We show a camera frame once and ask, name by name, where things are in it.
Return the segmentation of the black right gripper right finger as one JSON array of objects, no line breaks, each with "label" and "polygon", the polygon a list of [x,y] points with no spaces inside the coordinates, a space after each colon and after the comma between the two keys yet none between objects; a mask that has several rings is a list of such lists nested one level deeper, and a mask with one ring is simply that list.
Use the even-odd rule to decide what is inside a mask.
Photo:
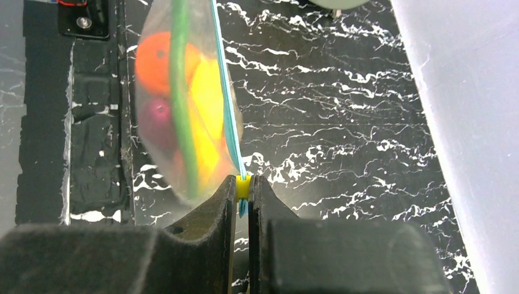
[{"label": "black right gripper right finger", "polygon": [[450,293],[422,228],[394,220],[301,218],[253,176],[251,293]]}]

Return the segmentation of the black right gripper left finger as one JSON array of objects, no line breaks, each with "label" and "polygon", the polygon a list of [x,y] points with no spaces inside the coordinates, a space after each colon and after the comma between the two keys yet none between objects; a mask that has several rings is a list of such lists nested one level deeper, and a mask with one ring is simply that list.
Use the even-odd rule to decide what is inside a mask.
[{"label": "black right gripper left finger", "polygon": [[175,223],[21,225],[1,238],[2,293],[230,293],[236,178]]}]

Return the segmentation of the clear zip top bag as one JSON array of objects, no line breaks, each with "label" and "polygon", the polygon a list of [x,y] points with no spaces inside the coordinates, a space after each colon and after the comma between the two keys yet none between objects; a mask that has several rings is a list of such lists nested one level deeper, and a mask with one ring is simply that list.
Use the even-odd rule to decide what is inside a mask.
[{"label": "clear zip top bag", "polygon": [[135,53],[136,122],[180,217],[243,178],[242,113],[215,1],[154,1]]}]

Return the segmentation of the dark red toy plum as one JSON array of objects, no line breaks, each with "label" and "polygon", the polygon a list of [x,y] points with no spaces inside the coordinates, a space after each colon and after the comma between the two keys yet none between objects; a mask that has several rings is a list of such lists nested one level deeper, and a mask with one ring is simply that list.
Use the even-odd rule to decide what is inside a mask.
[{"label": "dark red toy plum", "polygon": [[176,131],[171,118],[170,104],[162,97],[145,101],[138,111],[138,131],[152,147],[168,153],[177,147]]}]

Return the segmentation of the yellow toy banana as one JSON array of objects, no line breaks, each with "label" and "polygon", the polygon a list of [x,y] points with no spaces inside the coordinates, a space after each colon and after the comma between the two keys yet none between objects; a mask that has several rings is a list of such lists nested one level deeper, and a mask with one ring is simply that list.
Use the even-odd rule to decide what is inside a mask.
[{"label": "yellow toy banana", "polygon": [[219,165],[226,159],[223,94],[217,60],[200,59],[192,77],[189,94],[198,184],[201,190],[206,190],[212,188],[216,179],[221,177]]}]

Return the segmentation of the orange toy fruit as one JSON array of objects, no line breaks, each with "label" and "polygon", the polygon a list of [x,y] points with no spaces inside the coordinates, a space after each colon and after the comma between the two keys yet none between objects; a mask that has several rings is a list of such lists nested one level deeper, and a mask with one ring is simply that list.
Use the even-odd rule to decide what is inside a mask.
[{"label": "orange toy fruit", "polygon": [[158,32],[146,37],[136,51],[136,77],[149,93],[170,94],[169,55],[171,34]]}]

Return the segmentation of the long green toy bean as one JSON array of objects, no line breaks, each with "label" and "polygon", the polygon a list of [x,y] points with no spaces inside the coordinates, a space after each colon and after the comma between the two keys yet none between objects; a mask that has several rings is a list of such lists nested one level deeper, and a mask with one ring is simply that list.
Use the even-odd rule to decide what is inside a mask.
[{"label": "long green toy bean", "polygon": [[184,0],[171,1],[171,38],[169,79],[171,110],[177,142],[182,154],[187,184],[187,198],[198,194],[198,167],[191,130],[188,87],[185,74],[185,53],[189,36],[188,4]]}]

